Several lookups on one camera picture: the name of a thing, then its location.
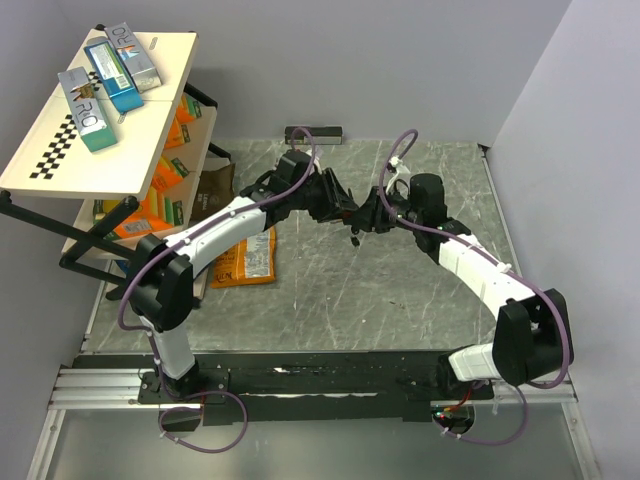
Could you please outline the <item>silver box near back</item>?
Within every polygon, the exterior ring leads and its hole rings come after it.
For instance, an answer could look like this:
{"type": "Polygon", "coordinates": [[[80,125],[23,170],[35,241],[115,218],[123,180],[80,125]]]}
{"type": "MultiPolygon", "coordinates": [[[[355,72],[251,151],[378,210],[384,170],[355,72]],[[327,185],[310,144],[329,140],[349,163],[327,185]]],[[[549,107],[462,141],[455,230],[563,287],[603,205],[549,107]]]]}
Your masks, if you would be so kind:
{"type": "Polygon", "coordinates": [[[106,27],[105,33],[140,93],[162,85],[158,70],[126,22],[106,27]]]}

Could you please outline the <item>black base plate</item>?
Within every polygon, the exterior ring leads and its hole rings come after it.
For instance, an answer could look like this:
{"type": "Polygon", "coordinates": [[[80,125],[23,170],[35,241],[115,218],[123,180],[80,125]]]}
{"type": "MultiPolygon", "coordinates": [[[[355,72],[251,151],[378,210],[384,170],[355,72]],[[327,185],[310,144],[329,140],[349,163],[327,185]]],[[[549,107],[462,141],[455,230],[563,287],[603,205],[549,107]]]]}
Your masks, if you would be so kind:
{"type": "Polygon", "coordinates": [[[207,426],[252,422],[396,418],[429,422],[432,407],[491,400],[447,373],[442,350],[224,352],[199,354],[196,376],[166,394],[144,373],[138,401],[203,407],[207,426]]]}

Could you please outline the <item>aluminium rail frame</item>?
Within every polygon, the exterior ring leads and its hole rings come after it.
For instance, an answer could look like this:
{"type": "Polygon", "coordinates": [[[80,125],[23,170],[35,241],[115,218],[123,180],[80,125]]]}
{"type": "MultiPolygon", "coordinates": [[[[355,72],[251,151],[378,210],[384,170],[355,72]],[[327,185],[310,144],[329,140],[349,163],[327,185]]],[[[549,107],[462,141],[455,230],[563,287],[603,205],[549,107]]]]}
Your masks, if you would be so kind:
{"type": "MultiPolygon", "coordinates": [[[[149,388],[144,375],[151,370],[137,368],[65,368],[62,367],[48,401],[45,423],[33,455],[27,477],[44,479],[52,462],[55,445],[65,413],[71,410],[156,410],[161,407],[153,401],[148,405],[139,400],[139,392],[149,388]]],[[[596,461],[588,430],[580,410],[578,397],[570,380],[553,390],[536,389],[529,385],[521,388],[530,406],[557,404],[562,408],[570,443],[582,479],[600,479],[601,470],[596,461]]]]}

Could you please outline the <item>black-headed key bunch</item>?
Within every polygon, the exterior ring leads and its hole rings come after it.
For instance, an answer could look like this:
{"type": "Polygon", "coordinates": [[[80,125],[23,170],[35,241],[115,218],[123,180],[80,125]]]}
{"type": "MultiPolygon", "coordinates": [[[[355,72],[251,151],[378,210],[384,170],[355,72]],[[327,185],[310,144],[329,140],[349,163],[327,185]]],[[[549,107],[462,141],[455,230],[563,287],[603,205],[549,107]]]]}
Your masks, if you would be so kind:
{"type": "Polygon", "coordinates": [[[352,227],[351,228],[350,241],[351,241],[351,244],[354,247],[359,247],[360,246],[360,240],[358,238],[358,235],[359,235],[359,230],[357,228],[355,228],[355,227],[352,227]]]}

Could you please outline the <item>orange snack bag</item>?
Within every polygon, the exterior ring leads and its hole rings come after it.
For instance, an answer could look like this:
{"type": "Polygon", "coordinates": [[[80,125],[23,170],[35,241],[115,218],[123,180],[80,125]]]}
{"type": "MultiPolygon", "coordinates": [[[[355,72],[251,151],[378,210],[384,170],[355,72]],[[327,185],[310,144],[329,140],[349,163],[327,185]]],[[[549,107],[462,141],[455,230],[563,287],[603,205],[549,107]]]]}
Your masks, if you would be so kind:
{"type": "Polygon", "coordinates": [[[210,286],[222,289],[274,282],[275,251],[274,227],[242,240],[216,259],[210,286]]]}

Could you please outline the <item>silver teal box front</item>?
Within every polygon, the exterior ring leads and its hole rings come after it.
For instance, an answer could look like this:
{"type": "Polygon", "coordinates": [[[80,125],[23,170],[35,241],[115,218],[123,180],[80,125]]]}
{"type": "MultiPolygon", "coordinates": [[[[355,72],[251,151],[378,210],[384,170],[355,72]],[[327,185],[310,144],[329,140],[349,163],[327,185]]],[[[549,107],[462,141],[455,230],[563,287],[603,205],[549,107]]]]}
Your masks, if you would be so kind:
{"type": "Polygon", "coordinates": [[[57,76],[72,120],[88,150],[94,153],[115,145],[116,135],[85,68],[77,67],[57,76]]]}

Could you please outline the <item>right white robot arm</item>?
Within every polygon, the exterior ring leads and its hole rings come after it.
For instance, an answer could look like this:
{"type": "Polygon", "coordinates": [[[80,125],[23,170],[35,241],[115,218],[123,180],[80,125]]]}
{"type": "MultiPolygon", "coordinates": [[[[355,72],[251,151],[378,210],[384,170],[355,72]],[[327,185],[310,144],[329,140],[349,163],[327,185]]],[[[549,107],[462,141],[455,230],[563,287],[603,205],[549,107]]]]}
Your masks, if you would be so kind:
{"type": "Polygon", "coordinates": [[[413,233],[418,248],[456,276],[490,311],[496,325],[491,342],[447,353],[437,373],[438,390],[459,398],[472,382],[502,380],[538,389],[560,385],[574,359],[567,306],[555,289],[542,291],[483,247],[462,222],[449,216],[442,179],[418,174],[407,190],[380,180],[369,197],[374,230],[394,227],[413,233]]]}

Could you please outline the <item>beige folding shelf rack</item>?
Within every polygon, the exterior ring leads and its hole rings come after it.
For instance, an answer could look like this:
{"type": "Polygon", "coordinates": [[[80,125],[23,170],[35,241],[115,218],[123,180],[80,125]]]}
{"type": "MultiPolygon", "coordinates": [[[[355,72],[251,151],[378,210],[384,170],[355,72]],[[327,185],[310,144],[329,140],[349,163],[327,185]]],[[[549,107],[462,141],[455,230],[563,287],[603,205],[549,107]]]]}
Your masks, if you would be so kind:
{"type": "Polygon", "coordinates": [[[92,29],[1,176],[4,216],[61,235],[60,265],[123,289],[84,257],[131,260],[192,217],[215,100],[188,79],[198,35],[92,29]]]}

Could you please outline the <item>blue carton box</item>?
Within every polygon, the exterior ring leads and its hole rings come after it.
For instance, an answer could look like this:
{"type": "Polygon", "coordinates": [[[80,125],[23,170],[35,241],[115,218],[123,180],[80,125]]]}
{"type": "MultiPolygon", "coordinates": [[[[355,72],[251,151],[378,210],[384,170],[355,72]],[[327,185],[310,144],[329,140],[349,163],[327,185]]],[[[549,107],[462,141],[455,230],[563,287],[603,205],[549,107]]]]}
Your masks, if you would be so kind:
{"type": "Polygon", "coordinates": [[[84,47],[84,52],[104,86],[106,95],[120,114],[144,105],[130,74],[107,38],[92,38],[84,47]]]}

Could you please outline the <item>orange boxes on shelf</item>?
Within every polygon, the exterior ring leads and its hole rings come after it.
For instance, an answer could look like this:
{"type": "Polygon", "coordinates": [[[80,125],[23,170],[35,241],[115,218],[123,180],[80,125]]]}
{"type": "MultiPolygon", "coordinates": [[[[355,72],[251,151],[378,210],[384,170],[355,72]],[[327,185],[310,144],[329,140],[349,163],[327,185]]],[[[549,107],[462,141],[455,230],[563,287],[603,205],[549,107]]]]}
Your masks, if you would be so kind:
{"type": "Polygon", "coordinates": [[[168,191],[181,184],[190,171],[179,157],[166,156],[166,153],[191,141],[188,124],[201,116],[200,103],[192,96],[183,94],[146,197],[134,213],[106,235],[107,240],[134,238],[184,224],[182,201],[173,200],[168,191]]]}

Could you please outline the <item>black rectangular box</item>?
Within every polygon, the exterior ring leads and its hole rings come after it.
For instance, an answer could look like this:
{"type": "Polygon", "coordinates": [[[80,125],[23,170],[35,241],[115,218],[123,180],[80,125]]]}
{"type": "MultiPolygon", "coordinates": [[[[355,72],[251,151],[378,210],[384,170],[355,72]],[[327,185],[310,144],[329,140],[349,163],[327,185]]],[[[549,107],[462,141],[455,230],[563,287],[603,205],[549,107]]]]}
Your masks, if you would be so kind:
{"type": "MultiPolygon", "coordinates": [[[[284,130],[284,142],[288,145],[291,143],[291,134],[296,127],[287,126],[284,130]]],[[[344,141],[344,132],[341,126],[304,126],[309,134],[313,137],[316,145],[341,145],[344,141]]],[[[296,135],[296,144],[302,143],[308,145],[308,138],[301,134],[296,135]]]]}

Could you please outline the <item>brown coffee bag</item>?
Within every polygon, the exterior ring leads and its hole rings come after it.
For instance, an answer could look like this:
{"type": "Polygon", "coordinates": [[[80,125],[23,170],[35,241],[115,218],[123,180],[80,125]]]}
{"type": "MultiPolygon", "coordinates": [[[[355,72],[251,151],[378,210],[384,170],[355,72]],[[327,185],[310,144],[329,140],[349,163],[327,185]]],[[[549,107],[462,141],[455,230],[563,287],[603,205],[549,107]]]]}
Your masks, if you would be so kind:
{"type": "Polygon", "coordinates": [[[191,222],[207,219],[234,199],[234,174],[234,164],[201,173],[192,207],[191,222]]]}

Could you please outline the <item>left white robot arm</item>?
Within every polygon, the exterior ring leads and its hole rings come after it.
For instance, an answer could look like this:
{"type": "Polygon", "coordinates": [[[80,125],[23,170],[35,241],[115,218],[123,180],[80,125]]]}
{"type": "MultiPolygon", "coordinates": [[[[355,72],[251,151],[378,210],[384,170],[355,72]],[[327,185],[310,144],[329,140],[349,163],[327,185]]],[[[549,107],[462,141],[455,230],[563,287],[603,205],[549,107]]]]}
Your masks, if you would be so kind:
{"type": "Polygon", "coordinates": [[[305,211],[324,223],[346,220],[357,208],[331,169],[321,170],[312,154],[290,149],[222,210],[163,240],[144,237],[136,248],[122,303],[139,316],[150,339],[162,390],[184,402],[200,387],[184,323],[193,308],[194,280],[202,271],[231,247],[293,211],[305,211]]]}

